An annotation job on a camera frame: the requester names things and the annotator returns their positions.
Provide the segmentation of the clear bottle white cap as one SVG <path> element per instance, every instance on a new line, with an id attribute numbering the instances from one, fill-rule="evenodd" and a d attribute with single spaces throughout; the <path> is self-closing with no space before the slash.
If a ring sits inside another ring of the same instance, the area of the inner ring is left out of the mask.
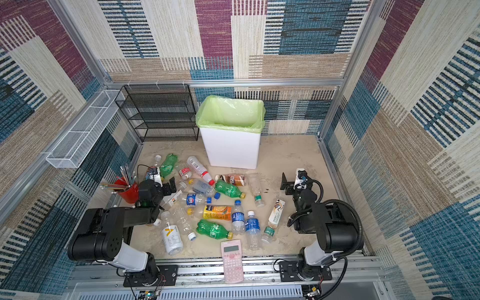
<path id="1" fill-rule="evenodd" d="M 185 235 L 189 241 L 194 241 L 196 239 L 196 231 L 186 210 L 181 206 L 174 206 L 169 211 L 172 213 L 181 234 Z"/>

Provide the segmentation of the white label green cap bottle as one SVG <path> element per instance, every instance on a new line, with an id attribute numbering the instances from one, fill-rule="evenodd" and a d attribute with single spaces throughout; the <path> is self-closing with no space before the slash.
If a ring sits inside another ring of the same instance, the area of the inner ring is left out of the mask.
<path id="1" fill-rule="evenodd" d="M 280 223 L 285 204 L 285 201 L 282 199 L 277 199 L 275 201 L 261 237 L 263 243 L 270 244 L 274 241 L 275 233 Z"/>

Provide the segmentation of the white yellow label bottle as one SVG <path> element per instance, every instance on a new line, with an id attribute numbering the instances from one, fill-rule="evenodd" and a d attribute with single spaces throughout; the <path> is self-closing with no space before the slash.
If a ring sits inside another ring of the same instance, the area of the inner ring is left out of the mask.
<path id="1" fill-rule="evenodd" d="M 160 217 L 160 229 L 166 252 L 170 256 L 177 255 L 184 248 L 180 230 L 173 221 L 173 217 L 169 211 L 162 212 Z"/>

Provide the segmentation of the orange juice bottle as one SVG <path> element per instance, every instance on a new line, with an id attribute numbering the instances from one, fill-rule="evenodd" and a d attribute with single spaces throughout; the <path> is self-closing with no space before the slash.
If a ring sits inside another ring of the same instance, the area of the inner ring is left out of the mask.
<path id="1" fill-rule="evenodd" d="M 232 213 L 233 208 L 231 206 L 219 206 L 211 204 L 190 207 L 187 209 L 187 215 L 197 219 L 205 220 L 231 221 Z"/>

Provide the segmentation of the blue label water bottle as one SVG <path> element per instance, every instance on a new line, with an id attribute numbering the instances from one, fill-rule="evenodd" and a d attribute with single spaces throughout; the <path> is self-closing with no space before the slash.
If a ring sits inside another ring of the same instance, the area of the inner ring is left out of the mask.
<path id="1" fill-rule="evenodd" d="M 232 209 L 232 232 L 235 235 L 243 235 L 245 233 L 245 214 L 241 200 L 236 200 Z"/>
<path id="2" fill-rule="evenodd" d="M 246 235 L 249 249 L 258 250 L 261 247 L 261 230 L 260 223 L 254 211 L 247 212 L 246 219 Z"/>

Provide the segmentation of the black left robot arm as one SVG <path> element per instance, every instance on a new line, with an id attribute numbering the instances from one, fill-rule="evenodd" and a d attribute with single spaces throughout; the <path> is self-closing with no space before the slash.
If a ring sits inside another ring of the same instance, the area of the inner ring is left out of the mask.
<path id="1" fill-rule="evenodd" d="M 175 179 L 166 184 L 147 179 L 138 187 L 135 207 L 86 210 L 67 247 L 67 255 L 72 261 L 115 267 L 122 272 L 125 288 L 174 286 L 178 266 L 157 266 L 153 254 L 133 248 L 130 241 L 135 226 L 154 224 L 165 210 L 162 200 L 177 191 Z"/>

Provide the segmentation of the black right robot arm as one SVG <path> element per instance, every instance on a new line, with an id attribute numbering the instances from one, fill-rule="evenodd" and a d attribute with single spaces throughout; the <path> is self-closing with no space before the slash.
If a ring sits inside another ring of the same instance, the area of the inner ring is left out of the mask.
<path id="1" fill-rule="evenodd" d="M 301 248 L 296 260 L 278 263 L 281 281 L 331 280 L 330 267 L 364 246 L 360 216 L 347 202 L 325 201 L 323 185 L 304 169 L 296 171 L 294 181 L 282 174 L 280 190 L 292 196 L 296 208 L 287 227 L 299 234 L 316 236 L 311 245 Z"/>

